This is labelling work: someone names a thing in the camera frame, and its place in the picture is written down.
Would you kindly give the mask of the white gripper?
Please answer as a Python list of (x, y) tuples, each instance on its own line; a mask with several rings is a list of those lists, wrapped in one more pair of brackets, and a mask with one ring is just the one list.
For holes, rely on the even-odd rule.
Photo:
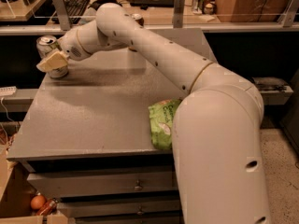
[(43, 58), (36, 68), (41, 72), (49, 72), (68, 65), (70, 59), (80, 61), (84, 58), (84, 50), (78, 42), (78, 29), (72, 29), (66, 32), (58, 39), (62, 51), (55, 49)]

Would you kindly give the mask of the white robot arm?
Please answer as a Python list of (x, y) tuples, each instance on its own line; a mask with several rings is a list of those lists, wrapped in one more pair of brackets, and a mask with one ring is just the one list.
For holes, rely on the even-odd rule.
[(185, 93), (172, 150), (185, 224), (271, 224), (260, 126), (263, 98), (247, 79), (144, 28), (116, 3), (69, 30), (42, 72), (97, 51), (134, 48)]

